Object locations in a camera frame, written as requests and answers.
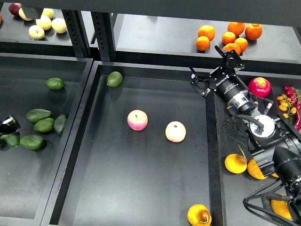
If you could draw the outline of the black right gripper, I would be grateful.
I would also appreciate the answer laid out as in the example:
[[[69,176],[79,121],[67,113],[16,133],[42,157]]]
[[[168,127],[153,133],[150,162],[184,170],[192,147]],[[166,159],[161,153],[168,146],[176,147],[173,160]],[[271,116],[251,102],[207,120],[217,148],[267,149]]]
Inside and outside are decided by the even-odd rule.
[[[217,45],[215,50],[222,57],[222,65],[209,75],[198,74],[193,67],[190,85],[202,96],[207,97],[213,91],[225,105],[243,105],[248,102],[247,86],[238,78],[236,71],[243,70],[245,64],[235,50],[223,51]],[[234,67],[229,67],[229,60],[234,60]]]

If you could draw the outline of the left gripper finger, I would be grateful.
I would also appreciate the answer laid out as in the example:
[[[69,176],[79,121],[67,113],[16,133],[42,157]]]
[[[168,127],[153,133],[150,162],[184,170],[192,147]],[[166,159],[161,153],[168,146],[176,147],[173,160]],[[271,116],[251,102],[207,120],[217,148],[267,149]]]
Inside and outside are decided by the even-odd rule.
[[[4,121],[0,122],[0,135],[16,134],[20,128],[18,120],[13,115],[9,115]]]

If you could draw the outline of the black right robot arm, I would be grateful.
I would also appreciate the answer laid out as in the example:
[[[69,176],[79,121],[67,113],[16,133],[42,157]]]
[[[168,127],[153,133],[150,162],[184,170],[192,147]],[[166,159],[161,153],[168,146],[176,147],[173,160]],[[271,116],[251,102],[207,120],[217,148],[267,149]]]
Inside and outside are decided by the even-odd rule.
[[[244,63],[234,50],[217,52],[222,64],[208,75],[192,73],[191,86],[203,97],[214,93],[227,108],[230,121],[242,121],[247,151],[264,176],[276,174],[276,181],[244,198],[244,207],[277,226],[301,223],[301,136],[283,115],[270,117],[273,101],[252,92],[239,78]]]

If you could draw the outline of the yellow pear under arm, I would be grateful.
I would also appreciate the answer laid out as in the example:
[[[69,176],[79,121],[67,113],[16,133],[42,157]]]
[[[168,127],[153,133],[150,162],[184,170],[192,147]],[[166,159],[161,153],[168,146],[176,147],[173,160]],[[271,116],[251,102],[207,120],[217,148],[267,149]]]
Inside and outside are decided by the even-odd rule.
[[[251,159],[247,164],[247,171],[249,175],[251,175],[255,179],[263,180],[266,179],[267,176],[264,176],[259,166],[257,165],[254,159]]]

